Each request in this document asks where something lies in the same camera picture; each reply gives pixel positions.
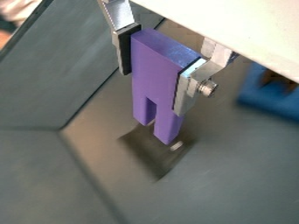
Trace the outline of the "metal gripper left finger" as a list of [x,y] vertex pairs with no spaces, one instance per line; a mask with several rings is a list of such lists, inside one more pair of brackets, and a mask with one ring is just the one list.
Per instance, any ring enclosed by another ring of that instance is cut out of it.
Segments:
[[141,25],[134,21],[128,0],[97,0],[116,48],[118,72],[122,75],[132,73],[130,66],[130,35],[141,30]]

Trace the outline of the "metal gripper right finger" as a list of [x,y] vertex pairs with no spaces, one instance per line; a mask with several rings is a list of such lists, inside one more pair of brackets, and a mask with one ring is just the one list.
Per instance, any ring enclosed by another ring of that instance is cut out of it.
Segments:
[[217,84],[211,80],[211,76],[224,69],[237,56],[224,45],[208,38],[203,39],[200,58],[179,73],[172,104],[172,110],[177,116],[187,113],[199,95],[212,96]]

